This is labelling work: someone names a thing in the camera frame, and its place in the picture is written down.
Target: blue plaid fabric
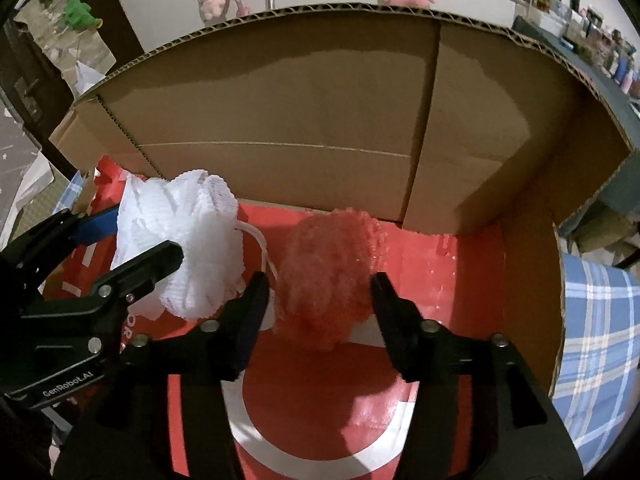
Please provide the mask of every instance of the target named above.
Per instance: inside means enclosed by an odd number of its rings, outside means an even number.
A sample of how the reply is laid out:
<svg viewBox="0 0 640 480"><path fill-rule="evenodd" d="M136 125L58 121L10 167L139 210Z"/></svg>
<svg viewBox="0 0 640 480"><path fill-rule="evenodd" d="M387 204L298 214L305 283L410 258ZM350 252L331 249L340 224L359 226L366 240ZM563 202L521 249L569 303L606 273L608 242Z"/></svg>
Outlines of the blue plaid fabric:
<svg viewBox="0 0 640 480"><path fill-rule="evenodd" d="M622 429L640 357L640 286L623 270L562 257L566 335L552 400L587 472Z"/></svg>
<svg viewBox="0 0 640 480"><path fill-rule="evenodd" d="M82 177L80 172L77 171L74 177L71 179L71 182L69 183L69 185L66 186L64 193L58 200L58 203L56 204L55 208L53 208L53 211L51 214L55 215L57 212L62 211L63 209L71 209L73 205L76 203L76 200L78 200L78 197L80 196L80 192L84 187L84 183L85 183L84 178Z"/></svg>

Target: screw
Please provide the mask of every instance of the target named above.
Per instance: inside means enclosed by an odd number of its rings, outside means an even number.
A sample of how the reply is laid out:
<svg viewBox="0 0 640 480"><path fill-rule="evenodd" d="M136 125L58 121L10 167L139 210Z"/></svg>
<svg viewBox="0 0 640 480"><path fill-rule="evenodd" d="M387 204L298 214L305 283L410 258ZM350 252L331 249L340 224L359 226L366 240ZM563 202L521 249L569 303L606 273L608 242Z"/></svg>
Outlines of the screw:
<svg viewBox="0 0 640 480"><path fill-rule="evenodd" d="M131 344L136 348L142 348L146 346L149 341L151 341L151 338L147 334L137 334L131 339Z"/></svg>
<svg viewBox="0 0 640 480"><path fill-rule="evenodd" d="M111 295L111 285L103 285L98 289L101 298L108 298Z"/></svg>
<svg viewBox="0 0 640 480"><path fill-rule="evenodd" d="M87 345L87 348L89 349L89 352L91 352L92 354L97 354L102 348L102 341L100 341L100 339L97 337L92 337L91 339L89 339L89 344Z"/></svg>
<svg viewBox="0 0 640 480"><path fill-rule="evenodd" d="M494 334L491 336L491 342L498 348L504 348L509 345L509 341L502 334Z"/></svg>
<svg viewBox="0 0 640 480"><path fill-rule="evenodd" d="M207 319L200 325L200 330L203 332L215 332L220 328L220 323L216 319Z"/></svg>
<svg viewBox="0 0 640 480"><path fill-rule="evenodd" d="M435 334L440 330L440 324L433 319L423 319L420 323L420 327L422 328L422 331L427 334Z"/></svg>

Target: white fabric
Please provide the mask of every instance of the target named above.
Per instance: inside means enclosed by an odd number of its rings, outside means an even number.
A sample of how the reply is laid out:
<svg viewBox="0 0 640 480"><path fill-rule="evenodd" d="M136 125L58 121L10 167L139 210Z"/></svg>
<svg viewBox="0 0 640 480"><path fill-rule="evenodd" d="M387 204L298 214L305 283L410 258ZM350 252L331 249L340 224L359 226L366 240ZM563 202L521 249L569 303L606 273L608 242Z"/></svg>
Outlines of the white fabric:
<svg viewBox="0 0 640 480"><path fill-rule="evenodd" d="M237 213L238 201L225 181L204 170L188 171L170 182L127 175L111 269L165 240L180 244L184 252L180 269L129 312L157 319L166 308L174 316L196 320L212 316L242 291Z"/></svg>

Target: red mesh sponge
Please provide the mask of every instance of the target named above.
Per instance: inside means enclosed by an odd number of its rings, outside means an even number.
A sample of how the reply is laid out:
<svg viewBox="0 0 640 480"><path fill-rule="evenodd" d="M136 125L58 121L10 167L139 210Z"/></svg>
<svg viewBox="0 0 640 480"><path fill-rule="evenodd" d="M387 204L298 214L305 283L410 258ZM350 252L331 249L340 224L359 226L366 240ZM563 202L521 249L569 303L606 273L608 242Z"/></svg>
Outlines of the red mesh sponge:
<svg viewBox="0 0 640 480"><path fill-rule="evenodd" d="M275 333L331 350L372 313L369 280L383 270L385 232L365 212L316 214L290 232L278 270Z"/></svg>

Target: white mesh cloth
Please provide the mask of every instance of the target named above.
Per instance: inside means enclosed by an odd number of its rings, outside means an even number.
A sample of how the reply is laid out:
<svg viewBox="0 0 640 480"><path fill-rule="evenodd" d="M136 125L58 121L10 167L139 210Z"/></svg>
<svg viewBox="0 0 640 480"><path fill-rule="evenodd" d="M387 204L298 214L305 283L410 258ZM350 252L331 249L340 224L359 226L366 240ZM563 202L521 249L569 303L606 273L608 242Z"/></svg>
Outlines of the white mesh cloth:
<svg viewBox="0 0 640 480"><path fill-rule="evenodd" d="M204 170L171 181L127 175L111 269L165 240L180 244L184 252L180 269L129 312L157 319L166 308L174 316L196 320L212 316L241 292L244 263L237 213L238 201L225 181Z"/></svg>

